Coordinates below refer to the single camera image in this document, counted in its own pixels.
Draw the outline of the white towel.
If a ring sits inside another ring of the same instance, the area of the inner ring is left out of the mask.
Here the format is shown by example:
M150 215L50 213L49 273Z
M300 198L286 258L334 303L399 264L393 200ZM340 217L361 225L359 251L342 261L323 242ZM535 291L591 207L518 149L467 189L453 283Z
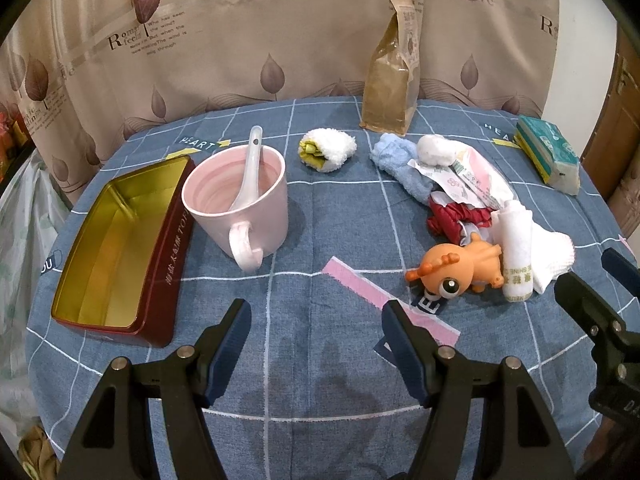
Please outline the white towel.
M501 247L502 293L509 302L542 295L575 262L567 234L545 230L518 200L508 200L491 214L490 235Z

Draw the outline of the pink white wipes pack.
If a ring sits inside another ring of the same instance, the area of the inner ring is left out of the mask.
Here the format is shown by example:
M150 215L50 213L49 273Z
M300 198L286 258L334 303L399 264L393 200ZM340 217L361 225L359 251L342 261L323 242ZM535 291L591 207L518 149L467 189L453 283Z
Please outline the pink white wipes pack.
M475 148L458 141L451 142L454 173L488 208L504 208L518 196L503 174L491 165Z

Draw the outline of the orange deer toy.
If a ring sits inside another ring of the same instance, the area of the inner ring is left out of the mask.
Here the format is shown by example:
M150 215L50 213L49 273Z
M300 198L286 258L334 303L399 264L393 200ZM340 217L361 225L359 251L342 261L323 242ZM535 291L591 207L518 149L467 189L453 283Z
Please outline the orange deer toy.
M424 254L420 266L407 271L405 278L408 283L421 282L429 300L454 299L469 289L479 294L487 286L503 286L501 254L498 244L485 242L472 233L465 246L433 246Z

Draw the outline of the white fluffy ball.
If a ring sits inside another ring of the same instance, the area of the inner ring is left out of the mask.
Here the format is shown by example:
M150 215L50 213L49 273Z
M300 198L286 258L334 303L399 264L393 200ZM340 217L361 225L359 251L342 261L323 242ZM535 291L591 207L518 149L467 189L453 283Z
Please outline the white fluffy ball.
M416 144L416 154L422 164L427 166L451 166L457 157L454 142L440 134L426 134Z

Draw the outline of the light blue towel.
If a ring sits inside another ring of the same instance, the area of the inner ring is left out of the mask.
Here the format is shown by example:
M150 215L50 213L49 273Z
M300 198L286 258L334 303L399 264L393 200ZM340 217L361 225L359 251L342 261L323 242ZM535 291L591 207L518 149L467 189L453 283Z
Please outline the light blue towel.
M373 145L370 159L379 170L397 180L415 200L428 204L433 181L409 165L410 160L418 159L415 143L393 133L383 133Z

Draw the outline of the floral white tissue packet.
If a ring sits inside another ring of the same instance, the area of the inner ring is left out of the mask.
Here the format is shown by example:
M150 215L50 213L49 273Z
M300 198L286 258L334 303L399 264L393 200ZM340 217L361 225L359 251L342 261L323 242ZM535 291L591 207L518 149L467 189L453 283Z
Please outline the floral white tissue packet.
M486 207L480 198L449 167L427 166L415 159L410 159L408 166L418 170L423 177L436 182L455 203L467 204L475 208Z

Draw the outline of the olive green clothes pile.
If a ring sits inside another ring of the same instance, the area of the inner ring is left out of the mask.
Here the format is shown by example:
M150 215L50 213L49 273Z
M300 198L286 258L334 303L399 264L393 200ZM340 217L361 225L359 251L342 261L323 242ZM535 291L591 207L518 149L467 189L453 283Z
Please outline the olive green clothes pile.
M29 478L34 480L56 480L60 471L60 460L41 426L30 428L18 444L18 461Z

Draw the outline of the green tissue pack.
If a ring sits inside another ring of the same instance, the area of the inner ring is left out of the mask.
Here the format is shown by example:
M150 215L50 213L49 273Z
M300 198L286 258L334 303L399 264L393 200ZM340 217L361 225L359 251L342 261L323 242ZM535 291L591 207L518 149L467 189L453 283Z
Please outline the green tissue pack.
M580 162L555 124L521 115L514 140L533 162L544 184L567 195L578 195Z

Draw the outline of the red gold tin box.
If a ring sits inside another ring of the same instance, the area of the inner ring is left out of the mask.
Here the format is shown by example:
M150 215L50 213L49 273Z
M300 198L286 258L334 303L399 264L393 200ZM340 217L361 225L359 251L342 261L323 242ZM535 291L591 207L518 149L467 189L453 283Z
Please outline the red gold tin box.
M171 342L193 230L181 191L194 167L181 155L104 185L66 257L56 322L121 344Z

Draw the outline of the pink ceramic mug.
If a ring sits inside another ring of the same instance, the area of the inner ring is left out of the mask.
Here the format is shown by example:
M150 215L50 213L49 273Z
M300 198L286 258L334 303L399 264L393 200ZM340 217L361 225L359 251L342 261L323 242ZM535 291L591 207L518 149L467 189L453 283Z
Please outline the pink ceramic mug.
M245 272L288 234L285 160L275 148L236 146L213 154L186 179L181 198L198 225Z

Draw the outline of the pale green plastic cover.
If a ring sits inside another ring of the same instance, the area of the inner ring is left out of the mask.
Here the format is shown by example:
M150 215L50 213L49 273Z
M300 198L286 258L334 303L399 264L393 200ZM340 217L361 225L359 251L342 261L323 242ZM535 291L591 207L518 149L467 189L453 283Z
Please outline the pale green plastic cover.
M10 445L37 420L26 326L42 265L67 216L46 164L32 153L1 196L1 434Z

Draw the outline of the brown kraft snack bag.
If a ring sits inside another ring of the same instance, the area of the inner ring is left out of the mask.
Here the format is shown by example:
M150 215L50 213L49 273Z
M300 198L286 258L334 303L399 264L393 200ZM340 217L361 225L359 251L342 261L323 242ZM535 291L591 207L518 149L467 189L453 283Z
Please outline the brown kraft snack bag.
M390 0L394 13L369 63L360 127L404 136L420 88L421 15L413 0Z

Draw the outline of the blue checked tablecloth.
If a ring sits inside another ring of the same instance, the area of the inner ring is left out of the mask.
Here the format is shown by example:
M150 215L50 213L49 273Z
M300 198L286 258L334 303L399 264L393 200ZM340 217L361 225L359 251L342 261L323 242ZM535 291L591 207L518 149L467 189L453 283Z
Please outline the blue checked tablecloth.
M102 372L116 356L134 364L163 359L217 324L236 297L252 307L252 328L224 396L204 416L229 479L386 479L407 470L428 411L408 395L400 374L374 346L382 338L381 312L321 273L342 260L393 296L407 301L404 271L434 244L428 210L369 153L380 136L359 128L356 98L324 98L222 110L133 136L111 157L73 206L41 274L27 326L26 356L44 429L62 458L78 418ZM513 185L544 229L568 234L579 274L639 331L638 300L602 269L614 247L627 259L620 229L580 170L576 197L541 182L517 148L492 142L512 136L518 118L422 101L407 136L440 133L476 148ZM66 255L105 183L198 141L199 164L219 142L247 141L264 128L267 145L285 156L288 238L255 274L244 274L196 224L186 253L177 302L175 337L163 349L113 344L53 321L51 304ZM332 174L318 174L297 155L303 134L318 127L345 130L357 153ZM460 330L456 347L469 359L499 362L517 356L547 402L575 467L600 426L588 404L596 367L592 343L555 303L553 290L526 304L504 302L498 290L466 292L440 317Z

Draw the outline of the white yellow rolled sock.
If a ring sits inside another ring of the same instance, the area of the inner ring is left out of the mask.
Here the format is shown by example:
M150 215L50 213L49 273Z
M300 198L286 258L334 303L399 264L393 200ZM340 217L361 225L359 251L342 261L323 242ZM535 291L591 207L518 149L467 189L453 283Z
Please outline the white yellow rolled sock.
M309 130L298 144L300 160L324 174L341 169L356 151L356 139L334 128Z

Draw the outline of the beige leaf print curtain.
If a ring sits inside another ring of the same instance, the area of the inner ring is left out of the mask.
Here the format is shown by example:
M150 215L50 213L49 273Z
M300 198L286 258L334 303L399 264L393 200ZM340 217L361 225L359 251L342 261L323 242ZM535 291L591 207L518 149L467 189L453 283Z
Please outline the beige leaf print curtain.
M540 116L560 0L412 0L423 99ZM359 96L390 0L30 0L1 114L78 198L133 134L212 110Z

